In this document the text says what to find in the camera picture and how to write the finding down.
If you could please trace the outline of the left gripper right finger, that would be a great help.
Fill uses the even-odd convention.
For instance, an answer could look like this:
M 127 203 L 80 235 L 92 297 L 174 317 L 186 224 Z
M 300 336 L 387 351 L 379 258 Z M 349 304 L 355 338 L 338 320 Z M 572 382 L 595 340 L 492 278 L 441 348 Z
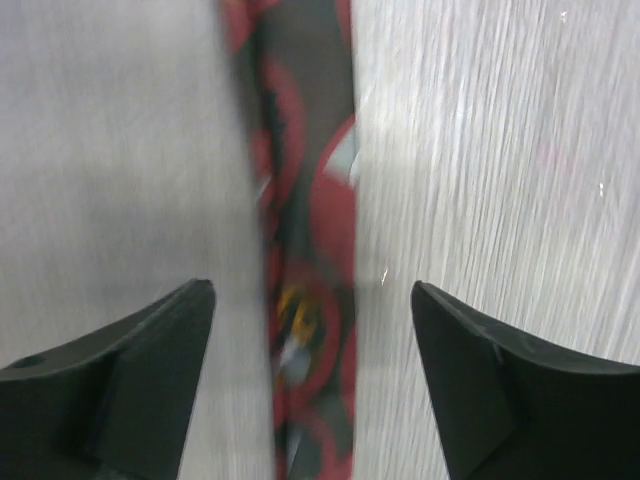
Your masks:
M 635 479 L 639 370 L 543 340 L 417 282 L 411 308 L 453 479 Z

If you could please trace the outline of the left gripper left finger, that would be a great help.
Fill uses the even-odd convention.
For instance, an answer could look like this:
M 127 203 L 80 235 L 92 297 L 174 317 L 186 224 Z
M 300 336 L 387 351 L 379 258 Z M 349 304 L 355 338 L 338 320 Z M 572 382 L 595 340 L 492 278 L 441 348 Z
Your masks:
M 177 478 L 215 306 L 192 279 L 2 368 L 2 479 Z

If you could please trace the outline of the dark red patterned tie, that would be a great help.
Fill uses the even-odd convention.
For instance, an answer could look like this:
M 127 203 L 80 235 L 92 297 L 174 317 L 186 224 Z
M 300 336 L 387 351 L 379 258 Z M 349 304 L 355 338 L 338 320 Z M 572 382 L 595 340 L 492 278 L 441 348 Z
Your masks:
M 225 1 L 263 227 L 276 475 L 353 475 L 355 101 L 347 1 Z

